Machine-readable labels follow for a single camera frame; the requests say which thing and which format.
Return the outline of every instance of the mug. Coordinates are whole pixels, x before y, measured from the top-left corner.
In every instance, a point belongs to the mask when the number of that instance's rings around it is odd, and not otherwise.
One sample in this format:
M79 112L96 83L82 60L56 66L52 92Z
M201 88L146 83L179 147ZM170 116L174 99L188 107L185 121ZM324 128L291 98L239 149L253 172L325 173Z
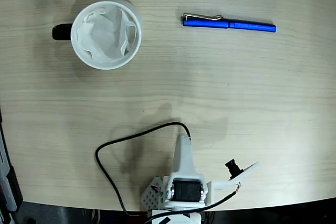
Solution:
M133 46L128 50L128 52L123 56L123 58L118 59L114 62L97 62L92 59L92 55L90 52L85 51L78 45L77 40L77 29L81 26L84 18L94 9L106 6L106 5L113 5L120 9L122 9L125 13L131 17L132 21L136 25L136 36L135 42ZM78 58L83 61L85 64L101 70L111 70L120 68L121 66L128 63L136 54L140 47L141 38L142 38L142 26L141 26L141 18L138 11L135 7L123 0L113 0L113 1L100 1L93 3L87 7L85 7L80 13L77 15L75 20L72 24L59 24L56 25L52 29L52 38L54 40L71 40L72 47L78 56Z

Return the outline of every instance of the pen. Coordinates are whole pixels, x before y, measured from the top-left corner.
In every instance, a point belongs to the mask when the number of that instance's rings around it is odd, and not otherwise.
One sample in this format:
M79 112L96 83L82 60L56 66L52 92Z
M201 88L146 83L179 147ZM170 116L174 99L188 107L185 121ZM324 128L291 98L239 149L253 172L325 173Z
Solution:
M226 19L222 15L209 17L185 13L182 16L183 26L212 27L212 28L232 28L254 31L269 31L275 33L277 27L273 24L251 22L244 20Z

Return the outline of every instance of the wire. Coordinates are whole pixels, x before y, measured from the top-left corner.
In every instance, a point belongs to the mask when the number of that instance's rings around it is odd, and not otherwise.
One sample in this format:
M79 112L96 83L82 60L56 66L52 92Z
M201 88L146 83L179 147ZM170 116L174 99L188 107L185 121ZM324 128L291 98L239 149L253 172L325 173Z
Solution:
M214 207L217 207L219 206L220 204L224 203L225 201L231 199L233 196L236 195L236 193L239 191L241 187L241 184L238 183L237 184L237 189L230 193L229 195L225 196L223 199L221 199L220 201L210 205L210 206L206 206L206 207L202 207L202 208L196 208L196 209L189 209L189 210L180 210L180 211L172 211L172 212L163 212L161 214L157 214L157 215L152 215L151 217L148 217L147 219L144 220L144 222L142 224L146 224L154 219L157 219L157 218L162 218L162 217L165 217L165 216L171 216L171 215L185 215L185 214L191 214L193 212L202 212L202 211L206 211L206 210L209 210L209 209L212 209Z
M110 177L110 175L108 174L108 172L105 170L105 168L103 167L103 165L101 164L100 162L100 159L99 159L99 151L101 149L103 149L104 147L106 146L109 146L109 145L112 145L112 144L117 144L117 143L120 143L120 142L123 142L123 141L127 141L127 140L130 140L130 139L133 139L133 138L137 138L139 136L143 136L143 135L146 135L146 134L149 134L153 131L157 131L159 129L162 129L162 128L165 128L165 127L168 127L168 126L172 126L172 125L179 125L179 126L182 126L184 128L184 130L186 131L188 137L190 138L190 141L191 141L191 136L190 136L190 131L189 129L187 128L187 126L183 123L180 123L180 122L170 122L170 123L164 123L164 124L161 124L159 126L156 126L152 129L149 129L149 130L146 130L144 132L140 132L140 133L137 133L137 134L134 134L134 135L131 135L131 136L127 136L127 137L123 137L123 138L120 138L120 139L117 139L117 140L113 140L113 141L109 141L109 142L106 142L102 145L100 145L96 151L95 151L95 158L96 158L96 161L97 161L97 164L99 166L99 168L101 169L101 171L104 173L105 177L108 179L108 181L110 182L110 184L112 185L114 191L115 191L115 194L117 195L118 197L118 200L119 200L119 203L120 203L120 206L122 208L122 210L125 212L125 214L127 214L128 216L134 216L134 217L137 217L137 216L140 216L140 215L132 215L130 214L126 208L125 208L125 205L122 201L122 198L121 198L121 195L119 193L119 190L117 189L117 186L115 185L115 183L113 182L112 178Z

